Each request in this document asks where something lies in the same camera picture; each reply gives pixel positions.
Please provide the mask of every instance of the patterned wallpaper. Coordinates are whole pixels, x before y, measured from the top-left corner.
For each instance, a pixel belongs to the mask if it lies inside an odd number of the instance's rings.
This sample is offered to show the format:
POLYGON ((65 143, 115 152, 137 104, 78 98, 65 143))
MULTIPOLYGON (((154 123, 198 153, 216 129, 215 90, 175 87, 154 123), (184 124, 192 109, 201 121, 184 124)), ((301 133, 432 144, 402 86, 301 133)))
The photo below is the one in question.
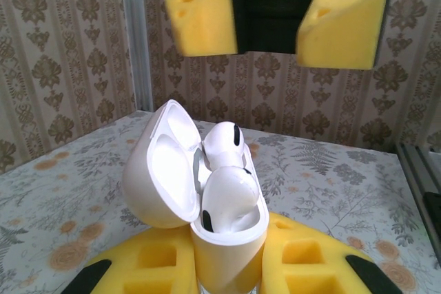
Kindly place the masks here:
POLYGON ((182 57, 163 0, 145 0, 155 107, 169 98, 197 119, 390 150, 441 149, 440 0, 391 0, 378 66, 299 67, 288 54, 182 57))
POLYGON ((122 0, 0 0, 0 173, 134 110, 122 0))

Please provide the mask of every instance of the white earbud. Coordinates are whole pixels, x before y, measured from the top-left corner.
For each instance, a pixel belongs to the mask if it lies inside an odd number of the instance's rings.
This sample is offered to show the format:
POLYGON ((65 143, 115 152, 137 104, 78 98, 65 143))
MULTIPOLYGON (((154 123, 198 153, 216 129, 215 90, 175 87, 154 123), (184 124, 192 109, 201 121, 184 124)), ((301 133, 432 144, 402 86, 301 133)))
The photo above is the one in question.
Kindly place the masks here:
POLYGON ((241 167, 221 167, 208 178, 202 195, 202 221, 207 231, 231 233, 244 227, 241 220, 259 199, 251 172, 241 167))
POLYGON ((243 167, 243 133, 233 122, 216 124, 203 144, 212 171, 232 165, 243 167))

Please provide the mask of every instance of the airpods pro case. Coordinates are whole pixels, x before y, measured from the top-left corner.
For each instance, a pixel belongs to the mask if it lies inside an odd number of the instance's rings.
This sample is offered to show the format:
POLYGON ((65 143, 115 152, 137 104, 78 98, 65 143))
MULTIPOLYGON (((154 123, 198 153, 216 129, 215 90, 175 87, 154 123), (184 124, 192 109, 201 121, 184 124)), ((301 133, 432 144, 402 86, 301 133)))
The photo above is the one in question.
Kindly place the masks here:
MULTIPOLYGON (((245 144, 243 163, 256 182, 245 144)), ((211 174, 192 118, 170 100, 149 120, 123 172, 122 191, 131 212, 151 227, 190 225, 196 275, 211 294, 249 293, 262 273, 269 212, 259 186, 252 221, 242 231, 212 233, 201 221, 201 196, 211 174)))

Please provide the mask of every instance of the yellow foam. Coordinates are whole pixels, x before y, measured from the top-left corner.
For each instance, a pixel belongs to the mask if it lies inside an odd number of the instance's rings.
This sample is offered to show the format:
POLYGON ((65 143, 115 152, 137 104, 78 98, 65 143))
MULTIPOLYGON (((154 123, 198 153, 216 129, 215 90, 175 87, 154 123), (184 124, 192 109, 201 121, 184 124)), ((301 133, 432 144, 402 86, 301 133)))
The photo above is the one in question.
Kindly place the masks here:
POLYGON ((184 56, 237 53, 232 0, 165 0, 184 56))
POLYGON ((370 294, 345 257, 365 254, 317 230, 270 214, 260 294, 370 294))
POLYGON ((148 229, 89 262, 112 264, 92 294, 198 294, 189 226, 148 229))
POLYGON ((312 0, 297 33, 308 67, 371 69, 387 0, 312 0))

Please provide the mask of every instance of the floral tablecloth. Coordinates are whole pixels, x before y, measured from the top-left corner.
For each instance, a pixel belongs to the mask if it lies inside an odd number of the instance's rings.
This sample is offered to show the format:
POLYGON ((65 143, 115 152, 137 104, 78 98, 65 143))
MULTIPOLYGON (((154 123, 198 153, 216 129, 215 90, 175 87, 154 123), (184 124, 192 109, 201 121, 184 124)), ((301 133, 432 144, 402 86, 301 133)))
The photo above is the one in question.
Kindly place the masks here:
MULTIPOLYGON (((0 177, 0 293, 60 293, 98 253, 146 229, 121 196, 151 114, 135 112, 0 177)), ((197 123, 202 136, 212 127, 197 123)), ((398 158, 243 130, 270 211, 363 250, 405 293, 441 270, 398 158)))

